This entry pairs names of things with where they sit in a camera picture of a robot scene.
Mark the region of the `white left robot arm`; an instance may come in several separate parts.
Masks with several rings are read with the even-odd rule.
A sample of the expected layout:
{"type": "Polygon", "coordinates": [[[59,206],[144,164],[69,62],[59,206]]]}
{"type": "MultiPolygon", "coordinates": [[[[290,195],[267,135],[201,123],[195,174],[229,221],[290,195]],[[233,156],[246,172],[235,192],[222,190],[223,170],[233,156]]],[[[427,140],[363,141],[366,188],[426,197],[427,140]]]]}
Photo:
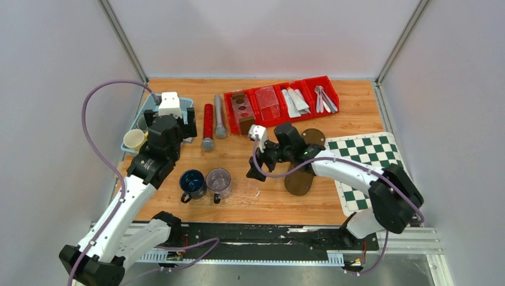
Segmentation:
{"type": "Polygon", "coordinates": [[[70,282],[120,285],[126,271],[145,253],[182,240],[182,222],[168,212],[159,212],[147,226],[123,238],[140,209],[173,171],[183,140],[197,136],[193,108],[187,109],[186,120],[171,114],[156,116],[151,110],[146,113],[151,118],[146,141],[122,178],[121,190],[85,237],[59,253],[70,282]]]}

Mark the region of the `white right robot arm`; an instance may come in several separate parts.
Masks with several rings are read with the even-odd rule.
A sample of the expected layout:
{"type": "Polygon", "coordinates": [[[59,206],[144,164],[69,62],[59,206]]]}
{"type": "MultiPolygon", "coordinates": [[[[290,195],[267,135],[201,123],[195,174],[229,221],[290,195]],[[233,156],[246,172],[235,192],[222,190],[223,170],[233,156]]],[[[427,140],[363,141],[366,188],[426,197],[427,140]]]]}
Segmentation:
{"type": "Polygon", "coordinates": [[[339,156],[319,144],[309,144],[291,124],[275,127],[276,142],[268,139],[264,126],[252,125],[248,137],[254,142],[246,176],[264,182],[278,163],[290,163],[297,171],[346,184],[366,194],[371,207],[354,212],[339,227],[338,236],[346,248],[356,248],[368,235],[379,231],[400,234],[418,215],[424,199],[405,170],[398,164],[376,167],[339,156]]]}

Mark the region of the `dark blue mug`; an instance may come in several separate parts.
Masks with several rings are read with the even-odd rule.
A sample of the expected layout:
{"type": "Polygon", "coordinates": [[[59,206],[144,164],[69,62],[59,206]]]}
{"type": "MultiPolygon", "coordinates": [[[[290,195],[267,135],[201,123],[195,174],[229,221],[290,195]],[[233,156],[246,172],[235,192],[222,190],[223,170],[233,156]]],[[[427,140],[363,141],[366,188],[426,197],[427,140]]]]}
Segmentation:
{"type": "Polygon", "coordinates": [[[206,195],[207,186],[205,176],[199,170],[187,170],[180,179],[179,186],[183,191],[180,198],[182,203],[188,203],[191,200],[197,200],[206,195]]]}

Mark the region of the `purple grey mug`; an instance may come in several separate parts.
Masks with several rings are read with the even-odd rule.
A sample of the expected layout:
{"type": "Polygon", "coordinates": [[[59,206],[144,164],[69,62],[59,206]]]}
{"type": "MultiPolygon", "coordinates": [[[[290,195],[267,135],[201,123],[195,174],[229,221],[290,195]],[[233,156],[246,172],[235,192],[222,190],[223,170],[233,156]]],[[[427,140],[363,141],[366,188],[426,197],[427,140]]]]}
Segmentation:
{"type": "Polygon", "coordinates": [[[211,170],[205,179],[206,186],[213,193],[214,204],[228,198],[232,193],[232,178],[230,173],[222,168],[211,170]]]}

